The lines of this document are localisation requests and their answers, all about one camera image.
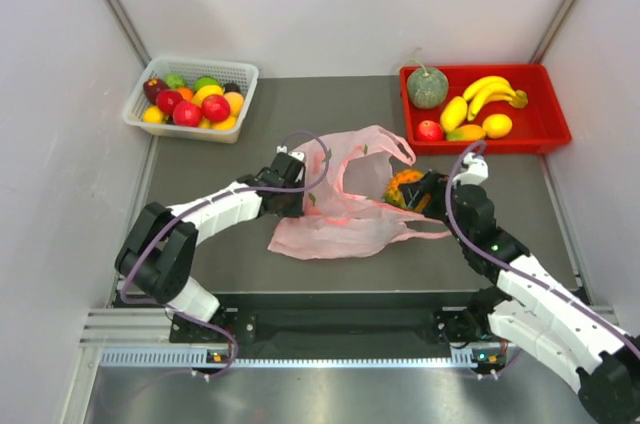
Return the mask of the yellow banana bunch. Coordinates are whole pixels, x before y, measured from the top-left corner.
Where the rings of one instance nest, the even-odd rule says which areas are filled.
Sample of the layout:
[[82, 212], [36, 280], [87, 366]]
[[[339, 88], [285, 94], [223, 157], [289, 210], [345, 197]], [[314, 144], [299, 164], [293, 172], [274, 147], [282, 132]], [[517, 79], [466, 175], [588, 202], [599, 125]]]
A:
[[485, 76], [471, 83], [463, 92], [467, 102], [467, 120], [473, 122], [480, 111], [492, 102], [507, 102], [516, 109], [528, 105], [528, 96], [523, 90], [515, 90], [509, 81], [500, 76]]

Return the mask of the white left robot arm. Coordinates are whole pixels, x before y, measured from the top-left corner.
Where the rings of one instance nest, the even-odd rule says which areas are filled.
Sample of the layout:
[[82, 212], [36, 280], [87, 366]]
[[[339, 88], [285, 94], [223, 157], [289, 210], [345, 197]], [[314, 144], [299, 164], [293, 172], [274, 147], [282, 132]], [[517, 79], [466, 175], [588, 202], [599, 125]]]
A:
[[264, 215], [300, 217], [305, 173], [304, 153], [279, 148], [269, 166], [221, 191], [186, 204], [146, 205], [115, 259], [115, 270], [154, 302], [191, 317], [203, 339], [220, 338], [227, 326], [220, 302], [191, 276], [197, 246]]

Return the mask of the orange spiky pineapple fruit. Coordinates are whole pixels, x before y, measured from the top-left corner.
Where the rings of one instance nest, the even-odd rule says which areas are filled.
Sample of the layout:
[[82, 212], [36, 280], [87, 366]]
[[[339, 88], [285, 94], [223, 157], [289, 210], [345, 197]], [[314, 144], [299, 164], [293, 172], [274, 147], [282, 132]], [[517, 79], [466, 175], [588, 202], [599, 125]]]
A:
[[418, 203], [411, 204], [410, 193], [424, 176], [423, 172], [416, 169], [397, 172], [386, 187], [383, 201], [396, 208], [422, 213], [430, 200], [430, 195], [426, 194]]

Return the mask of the pink translucent plastic bag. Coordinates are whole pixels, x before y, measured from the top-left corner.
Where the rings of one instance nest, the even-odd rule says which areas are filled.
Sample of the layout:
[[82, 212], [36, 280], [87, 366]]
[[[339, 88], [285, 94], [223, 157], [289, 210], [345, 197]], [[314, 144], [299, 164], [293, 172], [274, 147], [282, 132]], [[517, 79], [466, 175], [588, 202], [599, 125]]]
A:
[[421, 214], [387, 203], [393, 159], [411, 167], [416, 155], [406, 140], [379, 125], [327, 134], [296, 147], [305, 154], [303, 215], [284, 218], [268, 250], [300, 260], [368, 257], [412, 238], [437, 240], [450, 232], [423, 232]]

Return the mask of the green netted melon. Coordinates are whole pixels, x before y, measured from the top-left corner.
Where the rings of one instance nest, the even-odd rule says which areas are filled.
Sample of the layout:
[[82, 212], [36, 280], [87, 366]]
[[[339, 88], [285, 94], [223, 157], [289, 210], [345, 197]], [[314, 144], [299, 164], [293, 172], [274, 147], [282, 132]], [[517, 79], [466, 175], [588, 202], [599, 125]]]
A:
[[417, 67], [407, 78], [407, 91], [411, 103], [418, 109], [433, 109], [441, 105], [449, 92], [449, 81], [442, 70], [426, 66], [417, 54], [422, 50], [416, 47], [406, 64]]

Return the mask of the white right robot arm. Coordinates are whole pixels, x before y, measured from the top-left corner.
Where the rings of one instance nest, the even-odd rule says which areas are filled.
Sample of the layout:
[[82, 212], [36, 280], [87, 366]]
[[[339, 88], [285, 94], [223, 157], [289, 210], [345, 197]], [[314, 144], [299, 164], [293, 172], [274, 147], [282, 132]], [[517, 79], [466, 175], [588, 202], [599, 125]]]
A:
[[492, 284], [469, 311], [476, 338], [496, 336], [559, 376], [598, 423], [639, 418], [639, 340], [561, 285], [531, 251], [501, 228], [479, 177], [429, 172], [399, 186], [404, 206], [453, 233], [468, 265]]

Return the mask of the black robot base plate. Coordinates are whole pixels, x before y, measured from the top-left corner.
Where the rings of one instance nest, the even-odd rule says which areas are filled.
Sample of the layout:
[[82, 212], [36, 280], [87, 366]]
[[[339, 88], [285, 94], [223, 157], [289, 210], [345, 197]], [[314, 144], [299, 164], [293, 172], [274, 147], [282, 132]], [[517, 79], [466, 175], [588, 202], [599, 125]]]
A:
[[389, 338], [393, 346], [471, 343], [490, 337], [486, 313], [493, 292], [372, 292], [225, 294], [210, 318], [176, 317], [174, 342], [209, 342], [213, 325], [230, 332], [247, 349], [274, 344], [320, 345], [326, 337], [335, 347], [353, 344], [357, 336], [376, 345]]

